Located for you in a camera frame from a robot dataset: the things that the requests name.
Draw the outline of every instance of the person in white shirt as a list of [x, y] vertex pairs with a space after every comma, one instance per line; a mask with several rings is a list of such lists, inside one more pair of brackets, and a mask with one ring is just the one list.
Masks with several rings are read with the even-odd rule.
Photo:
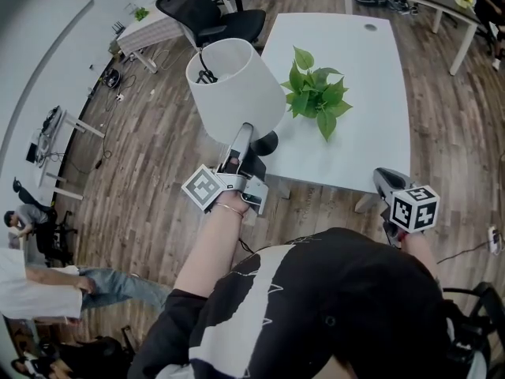
[[37, 268], [21, 250], [0, 249], [0, 313], [10, 319], [75, 324], [81, 310], [139, 299], [163, 310], [169, 287], [113, 269]]

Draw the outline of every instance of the black chair backrest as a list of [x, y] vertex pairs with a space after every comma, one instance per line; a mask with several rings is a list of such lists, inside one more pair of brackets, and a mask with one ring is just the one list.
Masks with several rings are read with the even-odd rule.
[[221, 10], [212, 0], [158, 0], [156, 7], [189, 28], [195, 37], [204, 29], [219, 25], [221, 17]]

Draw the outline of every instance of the wooden floor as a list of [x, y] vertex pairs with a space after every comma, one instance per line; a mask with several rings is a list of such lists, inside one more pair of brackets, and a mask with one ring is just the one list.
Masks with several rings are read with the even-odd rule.
[[[277, 13], [343, 13], [343, 0], [246, 0], [245, 4], [267, 12], [262, 44]], [[499, 156], [505, 148], [505, 70], [492, 69], [484, 41], [476, 37], [457, 75], [450, 76], [448, 69], [466, 26], [454, 29], [443, 17], [439, 34], [434, 35], [435, 13], [428, 7], [422, 6], [416, 17], [385, 9], [356, 12], [389, 19], [395, 32], [409, 103], [411, 175], [442, 198], [438, 225], [427, 232], [436, 256], [441, 259], [472, 248], [486, 240], [490, 223], [501, 224], [497, 198]], [[170, 50], [164, 66], [182, 54], [169, 70], [156, 75], [138, 61], [128, 64], [124, 77], [135, 74], [137, 80], [123, 92], [125, 101], [114, 112], [106, 112], [110, 94], [101, 88], [87, 109], [84, 121], [97, 129], [105, 130], [113, 117], [105, 144], [112, 157], [89, 176], [72, 166], [65, 168], [71, 182], [64, 186], [84, 192], [82, 202], [57, 199], [60, 212], [75, 212], [78, 265], [112, 267], [171, 285], [191, 250], [202, 215], [181, 192], [181, 184], [200, 164], [217, 164], [223, 147], [206, 135], [193, 104], [185, 80], [193, 54], [188, 45], [181, 37], [152, 47], [149, 54]], [[156, 59], [158, 64], [165, 55]], [[387, 125], [378, 127], [391, 132]], [[81, 170], [91, 170], [101, 151], [99, 140], [85, 134], [73, 141], [69, 158]], [[356, 193], [299, 182], [290, 187], [289, 201], [271, 191], [264, 216], [246, 221], [242, 238], [252, 249], [335, 226], [385, 241], [376, 208], [365, 215], [353, 213]], [[244, 256], [242, 249], [237, 250], [237, 259]], [[444, 286], [472, 287], [487, 280], [503, 294], [504, 268], [505, 255], [496, 257], [482, 249], [441, 264], [440, 276]], [[468, 307], [465, 298], [458, 302]], [[154, 319], [149, 307], [127, 302], [86, 313], [74, 334], [82, 340], [98, 334], [119, 336], [120, 327], [131, 325], [141, 340]]]

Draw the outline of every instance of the jeans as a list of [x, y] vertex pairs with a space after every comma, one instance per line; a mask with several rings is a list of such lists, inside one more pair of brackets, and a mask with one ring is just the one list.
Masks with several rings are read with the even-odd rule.
[[79, 268], [79, 275], [91, 278], [96, 285], [92, 294], [83, 294], [81, 310], [137, 299], [161, 312], [165, 307], [166, 297], [172, 292], [169, 287], [113, 269]]

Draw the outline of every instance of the white marker cube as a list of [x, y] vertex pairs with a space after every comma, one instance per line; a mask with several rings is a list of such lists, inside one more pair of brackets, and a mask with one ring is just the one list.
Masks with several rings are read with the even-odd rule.
[[418, 186], [393, 193], [390, 222], [414, 233], [434, 227], [440, 197], [430, 186]]

